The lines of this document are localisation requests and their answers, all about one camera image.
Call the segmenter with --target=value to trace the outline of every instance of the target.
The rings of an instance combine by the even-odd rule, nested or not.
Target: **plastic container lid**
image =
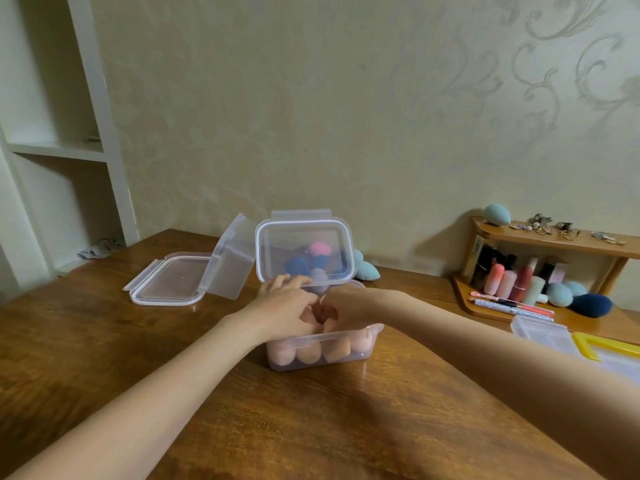
[[[255,230],[255,257],[261,282],[289,273],[331,285],[356,273],[351,230],[329,209],[274,210]]]
[[[236,299],[255,261],[255,223],[242,214],[212,254],[174,253],[156,259],[123,288],[137,305],[186,306],[205,293]]]

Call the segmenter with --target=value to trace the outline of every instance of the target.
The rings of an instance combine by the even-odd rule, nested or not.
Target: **pink makeup sponge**
[[[329,256],[331,254],[331,246],[324,242],[316,241],[309,244],[309,252],[311,256]]]

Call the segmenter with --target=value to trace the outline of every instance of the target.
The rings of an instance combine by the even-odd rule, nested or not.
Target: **patterned wallpaper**
[[[331,208],[440,274],[491,202],[640,234],[640,0],[92,2],[142,237]]]

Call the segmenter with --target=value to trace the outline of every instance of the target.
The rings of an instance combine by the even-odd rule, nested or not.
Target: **right hand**
[[[316,313],[322,314],[323,321],[327,318],[337,321],[333,331],[361,330],[381,321],[385,296],[389,293],[395,292],[354,285],[336,286],[313,307]]]

